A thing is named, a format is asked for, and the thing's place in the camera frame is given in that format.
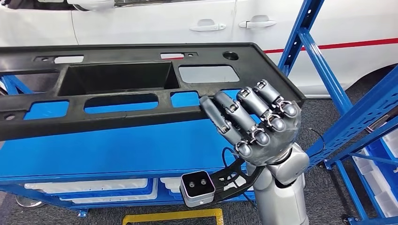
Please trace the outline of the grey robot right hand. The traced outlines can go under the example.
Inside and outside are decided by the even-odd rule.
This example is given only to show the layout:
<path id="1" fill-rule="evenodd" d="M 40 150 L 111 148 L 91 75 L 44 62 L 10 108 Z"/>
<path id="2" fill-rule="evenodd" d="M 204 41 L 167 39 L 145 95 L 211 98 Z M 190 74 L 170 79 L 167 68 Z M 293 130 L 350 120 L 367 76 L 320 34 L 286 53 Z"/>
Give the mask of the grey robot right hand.
<path id="1" fill-rule="evenodd" d="M 265 79 L 244 87 L 232 99 L 224 91 L 202 96 L 201 109 L 246 162 L 262 166 L 281 158 L 294 143 L 301 124 L 301 109 L 286 100 Z"/>

